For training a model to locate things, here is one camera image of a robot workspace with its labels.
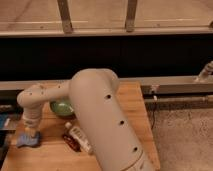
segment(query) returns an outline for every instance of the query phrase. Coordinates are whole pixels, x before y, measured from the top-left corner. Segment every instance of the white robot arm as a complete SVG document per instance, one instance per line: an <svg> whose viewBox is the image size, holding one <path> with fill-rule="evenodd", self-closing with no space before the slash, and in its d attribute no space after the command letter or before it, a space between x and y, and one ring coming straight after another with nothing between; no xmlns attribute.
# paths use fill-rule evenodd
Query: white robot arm
<svg viewBox="0 0 213 171"><path fill-rule="evenodd" d="M81 128L103 171L154 171L115 97L119 81L109 69L86 69L52 88L21 92L26 130L33 136L46 101L69 97Z"/></svg>

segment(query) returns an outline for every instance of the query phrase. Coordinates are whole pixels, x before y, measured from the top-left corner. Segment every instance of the wooden tabletop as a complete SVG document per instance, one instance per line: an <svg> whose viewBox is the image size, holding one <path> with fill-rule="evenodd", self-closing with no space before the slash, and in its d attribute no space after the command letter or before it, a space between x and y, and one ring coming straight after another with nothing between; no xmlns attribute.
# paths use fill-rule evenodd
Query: wooden tabletop
<svg viewBox="0 0 213 171"><path fill-rule="evenodd" d="M122 82L117 98L124 113L130 121L145 151L150 157L156 170L160 170L157 150L153 140L149 119L141 94L140 84L137 82ZM66 131L64 124L68 119L58 118L45 104L43 119L40 124L42 144L37 148L20 148L16 140L24 126L20 121L2 171L100 171L95 156L84 151L74 152L61 138Z"/></svg>

